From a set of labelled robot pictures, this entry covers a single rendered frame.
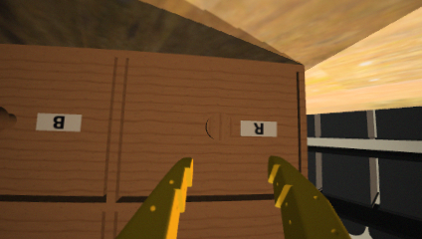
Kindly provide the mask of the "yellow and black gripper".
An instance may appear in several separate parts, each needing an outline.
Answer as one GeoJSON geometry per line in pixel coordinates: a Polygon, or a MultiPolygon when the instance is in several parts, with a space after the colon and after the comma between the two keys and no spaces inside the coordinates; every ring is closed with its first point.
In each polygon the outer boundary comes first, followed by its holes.
{"type": "MultiPolygon", "coordinates": [[[[181,158],[115,239],[176,239],[192,174],[193,158],[181,158]]],[[[268,181],[281,208],[285,239],[351,239],[330,202],[285,159],[269,157],[268,181]]]]}

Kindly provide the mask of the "dark brown wooden chest of drawers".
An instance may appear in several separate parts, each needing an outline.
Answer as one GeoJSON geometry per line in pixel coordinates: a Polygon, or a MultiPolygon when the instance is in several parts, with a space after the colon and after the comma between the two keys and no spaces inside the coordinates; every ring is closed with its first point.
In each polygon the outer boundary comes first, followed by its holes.
{"type": "MultiPolygon", "coordinates": [[[[0,44],[0,52],[114,57],[117,59],[106,195],[54,196],[0,194],[1,211],[105,212],[105,239],[115,239],[117,213],[120,211],[137,211],[142,202],[148,197],[118,196],[129,58],[297,71],[299,172],[308,179],[305,65],[167,53],[17,44],[0,44]]],[[[184,211],[273,207],[276,207],[274,194],[196,195],[186,196],[184,211]]]]}

